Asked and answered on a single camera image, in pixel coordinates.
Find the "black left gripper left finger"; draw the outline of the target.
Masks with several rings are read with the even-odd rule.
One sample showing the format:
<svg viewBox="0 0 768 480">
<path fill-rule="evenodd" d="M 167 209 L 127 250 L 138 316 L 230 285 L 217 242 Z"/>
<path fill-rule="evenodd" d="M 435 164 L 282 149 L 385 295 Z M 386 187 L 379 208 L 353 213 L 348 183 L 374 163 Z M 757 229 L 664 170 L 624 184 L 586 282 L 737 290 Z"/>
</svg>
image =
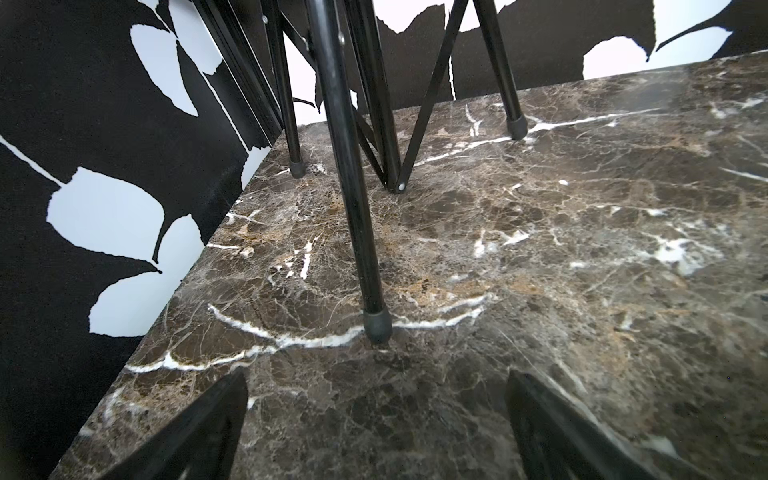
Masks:
<svg viewBox="0 0 768 480">
<path fill-rule="evenodd" d="M 246 372 L 219 379 L 104 479 L 228 479 L 247 411 Z"/>
</svg>

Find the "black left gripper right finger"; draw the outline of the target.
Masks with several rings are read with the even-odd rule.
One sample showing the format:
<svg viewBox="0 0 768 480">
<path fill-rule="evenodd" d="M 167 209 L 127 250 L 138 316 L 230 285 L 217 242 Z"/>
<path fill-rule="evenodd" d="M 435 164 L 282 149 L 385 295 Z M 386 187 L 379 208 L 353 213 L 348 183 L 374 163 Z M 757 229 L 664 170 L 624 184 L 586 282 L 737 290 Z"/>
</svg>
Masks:
<svg viewBox="0 0 768 480">
<path fill-rule="evenodd" d="M 532 374 L 509 372 L 505 402 L 527 478 L 654 477 Z"/>
</svg>

